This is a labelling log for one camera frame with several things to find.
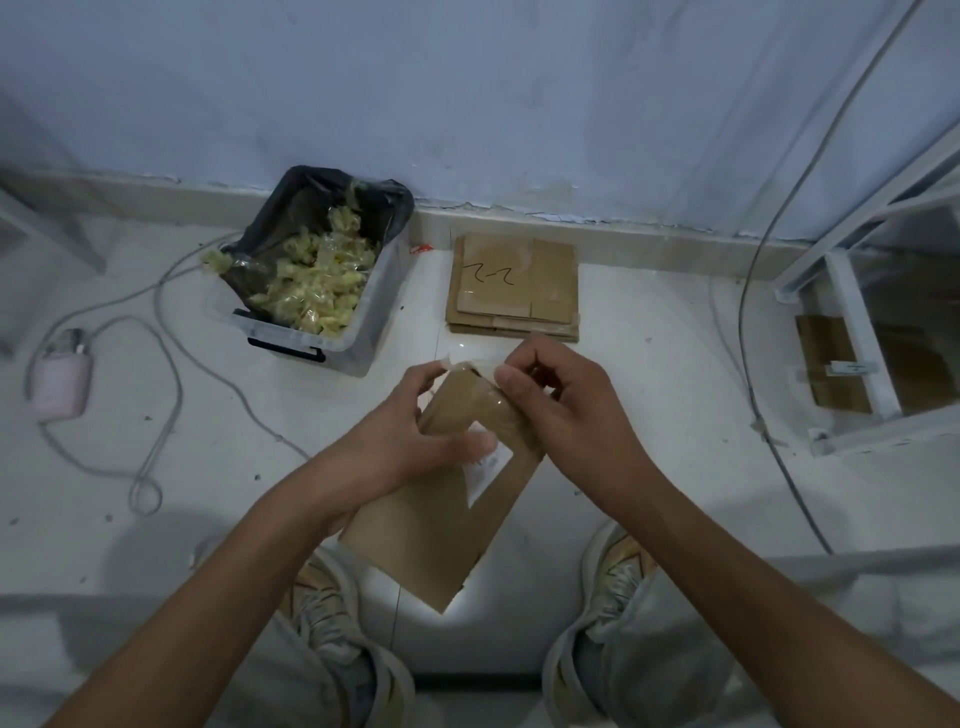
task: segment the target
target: power cord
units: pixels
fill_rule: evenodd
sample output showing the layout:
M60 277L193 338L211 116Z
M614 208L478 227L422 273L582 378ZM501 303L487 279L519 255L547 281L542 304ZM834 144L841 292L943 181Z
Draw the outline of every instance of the power cord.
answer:
M225 376L217 374L209 367L205 366L196 356L194 356L187 348L183 345L177 335L170 329L169 325L163 318L163 307L162 307L162 294L163 287L169 283L171 280L176 280L182 276L186 276L189 273L193 273L200 269L201 266L194 265L190 268L186 268L182 271L177 269L190 257L201 253L207 248L211 248L215 245L220 245L227 242L232 237L235 236L235 233L229 235L222 235L220 237L214 238L207 243L204 243L200 248L190 253L181 256L178 260L167 269L156 283L148 285L145 288L141 288L133 293L130 293L126 296L122 296L118 299L113 299L112 301L106 301L103 303L96 303L85 308L80 308L76 311L71 311L60 318L58 318L50 327L47 328L46 332L40 338L39 343L36 346L36 349L30 356L30 360L27 362L27 371L23 377L23 394L24 397L29 400L33 393L33 373L36 361L40 358L43 350L48 341L53 337L53 335L65 325L67 322L77 318L78 316L83 316L87 313L92 313L93 311L98 311L102 308L108 308L110 306L119 305L120 303L126 303L127 301L132 301L135 298L143 296L146 293L151 291L154 292L154 316L156 317L156 322L159 324L160 329L166 336L173 342L176 349L182 353L191 363L198 367L205 374L212 376L217 381L225 384L229 387L230 390L236 394L237 398L240 400L240 403L243 405L244 410L247 412L247 415L253 421L253 423L270 435L276 442L283 443L288 448L293 450L297 455L302 457L304 460L309 459L309 455L303 448L295 445L294 443L287 440L285 437L279 433L273 431L268 426L264 425L263 422L253 413L253 410L250 407L250 403L247 400L247 396L244 391L237 386L234 382L227 379ZM43 437L43 440L50 446L50 448L55 452L62 460L67 464L73 466L82 473L88 475L95 475L99 477L109 477L109 478L119 478L123 480L130 480L131 485L130 489L127 492L127 504L130 507L132 513L136 516L152 516L156 513L160 506L163 505L163 489L160 487L159 483L153 478L151 473L153 472L156 461L160 456L160 453L163 451L164 446L167 443L167 440L170 438L170 433L173 431L174 425L177 423L177 419L180 416L180 411L183 407L183 383L180 378L180 369L177 367L177 363L174 360L173 356L170 354L170 350L167 348L163 336L160 331L149 321L132 315L123 315L116 316L108 321L100 324L98 327L93 329L85 339L87 346L91 346L93 342L106 330L117 326L119 324L136 324L141 328L146 329L156 340L157 345L160 347L160 350L163 353L164 358L167 361L167 364L170 366L170 372L174 378L174 384L177 389L177 398L174 402L173 408L170 410L170 414L167 416L167 419L163 423L163 427L160 429L159 434L154 440L153 446L150 448L150 451L147 453L146 458L140 467L136 470L135 473L130 471L121 471L121 470L110 470L105 468L97 468L91 465L87 465L82 460L80 460L76 455L71 453L63 443L57 439L51 430L49 424L41 424L39 426L40 435ZM145 492L149 492L153 498L151 501L145 503Z
M820 530L820 526L818 526L817 522L813 519L813 515L810 513L809 508L807 508L803 495L801 495L800 490L797 488L797 483L794 482L793 476L790 474L790 471L787 470L786 464L783 462L783 458L780 457L780 451L777 450L777 446L770 437L770 432L767 429L766 421L763 419L763 414L760 412L759 404L757 404L756 392L754 391L754 382L750 375L750 367L747 364L747 349L743 334L743 312L747 302L747 291L749 290L750 283L754 278L754 270L756 268L756 262L760 257L760 251L763 250L763 246L765 246L767 241L770 240L770 235L773 233L774 228L777 226L777 223L780 221L783 213L788 207L790 207L790 203L793 202L794 198L797 196L797 193L800 191L800 188L804 185L804 182L806 182L806 179L813 171L813 168L817 166L817 162L819 162L820 158L824 155L827 145L833 138L834 133L839 128L840 122L843 121L844 116L847 114L847 110L850 108L857 94L859 94L860 89L863 88L864 84L867 83L867 80L873 74L876 66L886 55L887 51L890 50L890 46L894 44L894 41L906 27L907 23L910 21L910 18L913 17L923 3L924 0L913 0L913 3L910 4L910 7L903 14L903 17L890 32L890 35L877 49L874 57L871 59L870 63L867 64L867 67L864 68L863 73L860 74L860 78L856 80L853 88L850 89L850 93L848 93L847 97L844 99L843 104L840 105L840 109L834 115L833 121L830 122L827 132L824 134L824 138L820 141L817 151L813 153L813 157L810 158L810 162L807 163L804 172L800 175L800 178L790 189L790 192L787 194L783 204L780 205L777 213L770 221L770 225L767 226L766 231L760 238L760 242L756 246L756 250L754 250L754 257L751 259L750 267L747 269L747 277L743 281L743 290L740 292L740 306L738 307L736 314L736 335L740 343L740 361L743 365L743 376L747 383L747 398L750 401L750 408L754 412L755 428L759 430L760 435L763 438L763 442L767 444L771 454L774 456L774 460L777 461L777 465L780 467L780 472L783 473L783 479L786 480L786 484L790 489L790 493L793 494L793 498L797 501L797 505L800 506L800 510L803 512L804 518L806 518L806 522L810 526L810 530L812 530L813 535L817 537L817 541L820 542L820 546L822 546L824 551L829 554L833 553L833 548L824 537L823 532Z

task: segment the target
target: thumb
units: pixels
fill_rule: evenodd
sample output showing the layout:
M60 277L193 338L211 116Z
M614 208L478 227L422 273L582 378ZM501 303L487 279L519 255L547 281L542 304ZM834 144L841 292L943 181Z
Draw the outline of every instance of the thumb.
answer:
M496 449L496 435L492 432L458 432L455 435L426 435L422 456L424 472L447 465L475 463Z
M558 410L562 410L562 407L521 370L502 364L493 372L493 378L510 401L523 410L537 431L541 431L560 414Z

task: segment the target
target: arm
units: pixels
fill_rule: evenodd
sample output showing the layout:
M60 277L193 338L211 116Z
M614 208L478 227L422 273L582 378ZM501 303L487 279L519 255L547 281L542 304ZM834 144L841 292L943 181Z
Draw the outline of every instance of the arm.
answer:
M268 491L47 725L203 725L310 552L347 514L409 477L493 450L489 433L418 432L417 395L443 371L408 370L354 429Z
M960 703L754 555L660 472L596 363L534 336L497 369L560 471L650 551L788 726L960 725ZM543 387L554 387L547 396Z

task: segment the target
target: white wall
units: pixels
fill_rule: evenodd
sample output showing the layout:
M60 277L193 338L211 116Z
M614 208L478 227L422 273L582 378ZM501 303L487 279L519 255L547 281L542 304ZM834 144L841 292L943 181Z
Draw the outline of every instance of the white wall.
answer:
M416 195L758 231L908 0L35 0L0 9L0 162L269 188L307 162ZM960 118L927 0L780 237Z

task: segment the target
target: sneaker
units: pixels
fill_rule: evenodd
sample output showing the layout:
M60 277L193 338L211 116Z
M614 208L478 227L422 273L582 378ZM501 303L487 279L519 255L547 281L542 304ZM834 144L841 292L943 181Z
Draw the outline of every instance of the sneaker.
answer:
M650 554L615 522L590 540L580 571L584 611L553 643L543 665L543 697L556 728L610 724L577 676L574 639L581 631L596 637L606 625L620 619L640 580L656 568Z
M363 690L369 684L369 669L359 661L365 651L370 655L376 687L365 728L406 728L411 724L413 677L396 655L363 634L356 581L330 551L322 546L314 551L278 610L337 673L338 682L351 682L351 674L359 676L357 685L348 684L347 690ZM342 705L352 702L356 701L341 695Z

